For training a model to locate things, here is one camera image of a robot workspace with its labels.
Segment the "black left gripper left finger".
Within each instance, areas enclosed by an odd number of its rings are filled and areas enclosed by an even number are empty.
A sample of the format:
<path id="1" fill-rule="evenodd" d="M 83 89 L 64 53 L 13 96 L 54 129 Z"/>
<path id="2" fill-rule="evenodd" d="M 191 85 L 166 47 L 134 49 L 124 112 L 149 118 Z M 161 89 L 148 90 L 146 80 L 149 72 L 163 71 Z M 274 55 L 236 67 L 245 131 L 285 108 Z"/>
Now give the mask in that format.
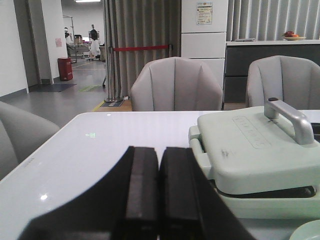
<path id="1" fill-rule="evenodd" d="M 133 147 L 98 182 L 71 201 L 30 221 L 20 240 L 155 240 L 158 158 Z"/>

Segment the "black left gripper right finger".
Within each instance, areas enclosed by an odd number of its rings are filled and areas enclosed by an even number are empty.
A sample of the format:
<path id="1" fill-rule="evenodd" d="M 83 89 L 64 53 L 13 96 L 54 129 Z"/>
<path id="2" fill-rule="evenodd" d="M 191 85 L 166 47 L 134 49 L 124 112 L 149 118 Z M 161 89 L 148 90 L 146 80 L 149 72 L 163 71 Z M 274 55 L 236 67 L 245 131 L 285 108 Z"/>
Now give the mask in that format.
<path id="1" fill-rule="evenodd" d="M 218 196 L 191 148 L 167 147 L 159 175 L 160 239 L 254 239 Z"/>

